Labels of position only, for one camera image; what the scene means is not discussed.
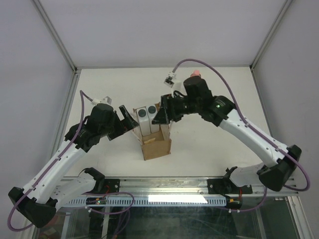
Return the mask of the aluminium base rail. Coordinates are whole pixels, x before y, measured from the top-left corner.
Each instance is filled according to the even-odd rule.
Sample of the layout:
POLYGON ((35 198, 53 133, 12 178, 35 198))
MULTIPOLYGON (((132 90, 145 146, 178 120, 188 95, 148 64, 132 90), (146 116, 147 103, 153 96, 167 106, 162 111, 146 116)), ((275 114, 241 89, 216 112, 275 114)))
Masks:
MULTIPOLYGON (((64 185, 76 177, 63 177, 58 186, 64 185)), ((130 192, 137 197, 153 194, 192 194, 209 196, 208 179, 217 179, 218 177, 107 177, 107 179, 119 179, 118 188, 120 192, 130 192)), ((252 184, 248 188, 252 190, 251 194, 244 193, 242 189, 242 198, 263 197, 265 188, 261 184, 252 184)), ((298 192, 283 188, 280 192, 267 190, 268 197, 288 197, 299 196, 298 192)))

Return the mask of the white bottle grey cap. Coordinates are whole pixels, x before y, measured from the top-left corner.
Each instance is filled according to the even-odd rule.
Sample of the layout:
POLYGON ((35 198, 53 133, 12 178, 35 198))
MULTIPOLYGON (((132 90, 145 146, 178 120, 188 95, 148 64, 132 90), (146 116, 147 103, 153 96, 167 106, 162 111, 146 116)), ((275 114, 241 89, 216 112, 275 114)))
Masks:
POLYGON ((150 122, 149 122, 149 117, 148 117, 146 107, 138 108, 137 116, 138 116, 142 136, 150 135, 151 128, 150 128, 150 122))
POLYGON ((153 124, 153 119, 155 118, 158 112, 157 108, 155 105, 149 105, 146 107, 146 109, 149 117, 151 133, 156 133, 160 130, 160 126, 158 124, 153 124))

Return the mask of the left aluminium frame post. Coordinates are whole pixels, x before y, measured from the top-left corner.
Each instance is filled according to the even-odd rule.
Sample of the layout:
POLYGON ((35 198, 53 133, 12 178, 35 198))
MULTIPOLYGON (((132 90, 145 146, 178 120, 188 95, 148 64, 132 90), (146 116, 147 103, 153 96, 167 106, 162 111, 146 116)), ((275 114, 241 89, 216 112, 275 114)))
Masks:
POLYGON ((55 29, 49 15, 47 14, 42 2, 40 0, 31 0, 34 8, 38 12, 41 20, 43 21, 45 27, 47 28, 51 38, 55 42, 58 50, 60 51, 61 55, 63 56, 64 60, 68 64, 68 66, 71 68, 73 72, 77 72, 77 67, 72 60, 69 52, 67 51, 64 43, 62 42, 57 30, 55 29))

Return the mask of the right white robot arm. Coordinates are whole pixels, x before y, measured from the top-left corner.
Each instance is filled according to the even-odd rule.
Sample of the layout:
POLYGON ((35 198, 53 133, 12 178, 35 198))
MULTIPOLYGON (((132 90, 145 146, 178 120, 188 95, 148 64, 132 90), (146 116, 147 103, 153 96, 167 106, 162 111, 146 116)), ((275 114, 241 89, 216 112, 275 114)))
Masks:
POLYGON ((261 160, 261 164, 237 167, 226 170, 223 188, 234 193, 240 187, 261 183, 266 188, 279 192, 296 169, 301 149, 276 141, 270 136, 261 137, 254 126, 240 114, 235 104, 225 96, 214 96, 200 76, 193 76, 183 82, 186 95, 178 91, 163 95, 159 111, 152 120, 153 124, 178 122, 184 115, 198 114, 205 121, 235 136, 261 160))

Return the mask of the right aluminium frame post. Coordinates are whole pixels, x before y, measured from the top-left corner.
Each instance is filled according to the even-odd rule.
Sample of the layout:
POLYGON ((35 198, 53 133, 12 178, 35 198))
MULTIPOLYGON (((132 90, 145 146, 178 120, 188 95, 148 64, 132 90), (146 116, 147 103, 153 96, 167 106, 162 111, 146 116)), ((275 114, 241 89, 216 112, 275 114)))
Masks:
POLYGON ((285 0, 283 5, 281 6, 278 14, 275 17, 275 20, 273 21, 270 29, 268 30, 261 46, 259 47, 256 56, 254 57, 252 63, 250 64, 250 69, 253 72, 259 63, 259 61, 262 59, 264 53, 266 52, 269 44, 275 37, 282 21, 284 20, 286 13, 289 11, 290 7, 293 5, 295 1, 294 0, 285 0))

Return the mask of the aluminium frame post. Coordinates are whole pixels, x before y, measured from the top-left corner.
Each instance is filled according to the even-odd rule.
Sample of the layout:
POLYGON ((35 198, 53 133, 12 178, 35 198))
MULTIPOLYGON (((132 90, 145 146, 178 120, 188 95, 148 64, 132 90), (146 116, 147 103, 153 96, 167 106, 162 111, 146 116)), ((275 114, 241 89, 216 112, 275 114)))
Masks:
POLYGON ((275 17, 275 20, 273 21, 270 29, 268 30, 261 46, 259 47, 256 56, 254 57, 252 63, 250 64, 250 69, 253 72, 259 63, 259 61, 262 59, 264 53, 266 52, 269 44, 275 37, 282 21, 284 20, 286 13, 289 11, 290 7, 293 5, 295 1, 294 0, 285 0, 283 5, 281 6, 278 14, 275 17))
POLYGON ((55 29, 49 15, 47 14, 42 2, 40 0, 31 0, 34 8, 38 12, 41 20, 43 21, 45 27, 47 28, 51 38, 55 42, 58 50, 60 51, 61 55, 63 56, 64 60, 68 64, 68 66, 71 68, 73 72, 77 72, 77 67, 72 60, 69 52, 67 51, 64 43, 62 42, 57 30, 55 29))

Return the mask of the orange bottle pink cap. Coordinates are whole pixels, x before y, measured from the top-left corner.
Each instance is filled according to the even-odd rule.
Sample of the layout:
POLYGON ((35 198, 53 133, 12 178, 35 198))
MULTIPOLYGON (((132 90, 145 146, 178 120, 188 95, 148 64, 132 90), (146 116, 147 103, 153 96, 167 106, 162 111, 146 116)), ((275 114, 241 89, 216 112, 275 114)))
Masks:
POLYGON ((195 70, 195 71, 193 71, 193 73, 192 73, 190 76, 191 76, 191 77, 195 77, 195 76, 201 77, 201 73, 200 73, 199 70, 195 70))

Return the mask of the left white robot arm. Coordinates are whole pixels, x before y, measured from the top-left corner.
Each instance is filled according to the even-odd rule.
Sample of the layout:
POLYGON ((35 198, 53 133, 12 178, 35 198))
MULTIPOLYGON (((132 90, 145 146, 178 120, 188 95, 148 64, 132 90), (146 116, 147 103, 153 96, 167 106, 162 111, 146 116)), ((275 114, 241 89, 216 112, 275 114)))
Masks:
POLYGON ((33 226, 42 228, 75 197, 86 193, 107 193, 104 174, 93 167, 84 169, 76 179, 64 185, 59 182, 101 138, 113 140, 138 127, 138 122, 125 106, 119 109, 123 119, 118 117, 112 106, 99 103, 93 107, 90 115, 72 126, 57 152, 41 171, 22 188, 13 187, 9 191, 13 211, 19 211, 33 226))

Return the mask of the cream tube beige cap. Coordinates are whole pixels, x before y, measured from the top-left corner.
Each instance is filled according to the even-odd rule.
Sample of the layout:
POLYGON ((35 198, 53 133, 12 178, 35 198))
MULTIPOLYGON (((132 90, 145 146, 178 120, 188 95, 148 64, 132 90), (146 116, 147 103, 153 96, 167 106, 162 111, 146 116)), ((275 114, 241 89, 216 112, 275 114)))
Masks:
POLYGON ((155 142, 155 138, 152 138, 152 139, 149 139, 149 140, 146 140, 146 141, 144 141, 144 145, 146 145, 146 144, 150 144, 150 143, 153 143, 153 142, 155 142))

